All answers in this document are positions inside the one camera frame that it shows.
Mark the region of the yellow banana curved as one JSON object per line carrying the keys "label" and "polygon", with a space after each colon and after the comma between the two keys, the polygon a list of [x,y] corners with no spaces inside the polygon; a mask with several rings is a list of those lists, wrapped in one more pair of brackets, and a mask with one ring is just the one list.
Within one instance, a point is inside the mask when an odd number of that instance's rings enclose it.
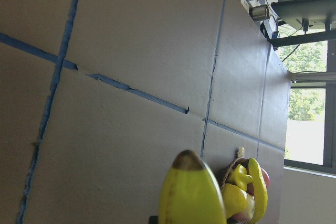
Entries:
{"label": "yellow banana curved", "polygon": [[249,159],[248,169],[250,176],[253,178],[255,210],[252,219],[247,223],[257,223],[267,211],[268,193],[261,167],[254,158]]}

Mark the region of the yellow pear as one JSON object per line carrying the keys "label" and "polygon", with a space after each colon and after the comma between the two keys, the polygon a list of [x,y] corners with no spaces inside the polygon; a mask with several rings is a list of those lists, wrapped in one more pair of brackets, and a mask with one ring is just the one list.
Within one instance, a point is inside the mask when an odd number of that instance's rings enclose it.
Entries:
{"label": "yellow pear", "polygon": [[222,191],[226,217],[243,221],[245,216],[243,211],[247,206],[247,193],[236,185],[225,184]]}

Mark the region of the metal measuring cup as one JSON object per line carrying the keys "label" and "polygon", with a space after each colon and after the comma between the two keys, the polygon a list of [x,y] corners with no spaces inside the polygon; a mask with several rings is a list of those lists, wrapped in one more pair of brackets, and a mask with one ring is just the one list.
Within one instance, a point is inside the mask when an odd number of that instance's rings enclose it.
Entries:
{"label": "metal measuring cup", "polygon": [[249,15],[255,22],[268,20],[270,17],[270,9],[268,5],[259,5],[250,8]]}

